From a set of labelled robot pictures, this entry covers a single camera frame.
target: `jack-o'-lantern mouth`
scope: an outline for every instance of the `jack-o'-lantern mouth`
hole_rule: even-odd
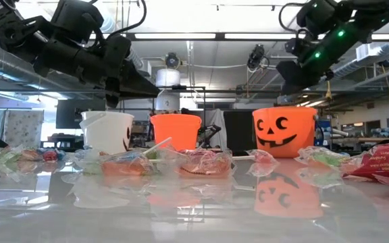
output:
[[[262,144],[262,146],[265,146],[265,144],[268,143],[270,148],[275,148],[278,146],[286,145],[289,142],[292,142],[295,138],[296,138],[296,134],[294,136],[290,136],[289,138],[283,139],[281,144],[278,144],[276,141],[264,140],[260,137],[257,137],[257,140],[259,141],[260,144]]]

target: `ceiling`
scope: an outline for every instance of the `ceiling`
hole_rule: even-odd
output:
[[[278,13],[281,6],[288,1],[279,0],[146,0],[148,14],[145,22],[132,30],[133,32],[268,32],[283,33],[278,23]],[[304,3],[305,0],[294,0],[292,2]],[[48,20],[56,8],[57,2],[54,0],[25,0],[16,3],[19,12],[25,17],[34,17],[43,15]],[[136,1],[124,0],[108,1],[99,0],[95,4],[103,17],[106,24],[103,30],[111,32],[115,29],[131,25],[138,22],[142,16],[142,8],[138,7]],[[298,12],[298,7],[287,7],[283,12],[283,22],[291,28],[297,28],[294,17]],[[389,33],[389,24],[378,33]],[[240,84],[249,83],[248,89],[265,89],[276,91],[273,94],[258,94],[250,102],[266,102],[265,99],[276,98],[280,95],[280,87],[283,79],[275,70],[259,70],[253,74],[247,72],[247,67],[242,66],[247,63],[249,53],[256,44],[262,44],[270,57],[270,65],[277,65],[283,59],[292,59],[284,51],[283,42],[251,42],[251,41],[193,41],[193,65],[204,66],[233,66],[233,68],[204,68],[193,67],[194,82],[197,86],[206,86],[208,89],[235,89]],[[134,41],[132,43],[136,54],[153,66],[153,74],[164,68],[163,62],[159,58],[165,57],[169,52],[177,53],[182,61],[188,61],[187,42],[184,41]],[[353,59],[355,59],[355,45],[340,59],[334,68],[338,68]],[[27,63],[16,60],[19,65],[28,69]],[[349,86],[354,86],[360,81],[373,77],[373,68],[360,68],[359,70],[347,75],[343,79],[332,81],[333,90],[348,90]],[[178,70],[182,73],[182,84],[189,84],[188,66],[181,65]],[[69,89],[90,89],[92,86],[83,86],[76,80],[61,74],[52,74],[52,81],[48,83],[38,78],[23,78],[21,81],[11,78],[0,78],[0,88],[14,88],[16,86],[27,86],[29,84],[38,84],[41,82],[43,87]],[[370,90],[382,90],[385,88],[385,81],[378,80],[369,84],[361,85],[359,88]],[[317,90],[325,90],[326,85],[322,84],[316,87]],[[79,94],[73,94],[73,97],[79,97]],[[246,98],[247,94],[208,94],[209,97],[237,97]],[[305,100],[320,99],[322,94],[307,97]],[[355,93],[337,96],[347,97],[343,99],[355,99]]]

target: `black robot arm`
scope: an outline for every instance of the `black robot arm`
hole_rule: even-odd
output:
[[[311,0],[302,4],[296,21],[302,29],[295,30],[296,38],[285,48],[298,57],[297,62],[281,61],[277,65],[285,79],[284,95],[313,86],[324,75],[327,79],[334,77],[330,67],[358,41],[370,42],[371,33],[389,22],[389,0]],[[300,33],[305,37],[298,38]],[[322,40],[317,40],[325,33]]]
[[[102,23],[99,10],[88,2],[59,1],[49,22],[42,16],[24,20],[12,0],[0,0],[0,47],[31,63],[42,76],[57,70],[103,87],[111,107],[120,99],[156,97],[159,89],[126,59],[130,40],[120,34],[104,39]],[[84,47],[92,32],[96,42]]]

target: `bucket handle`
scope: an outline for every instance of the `bucket handle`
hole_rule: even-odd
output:
[[[80,128],[82,128],[82,132],[85,132],[85,128],[88,126],[91,126],[92,124],[96,123],[98,120],[106,116],[106,112],[100,112],[86,120],[83,120],[79,123]]]

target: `white bucket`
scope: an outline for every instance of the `white bucket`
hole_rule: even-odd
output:
[[[84,144],[111,155],[126,152],[133,118],[133,115],[112,111],[82,112],[80,127],[84,132]]]

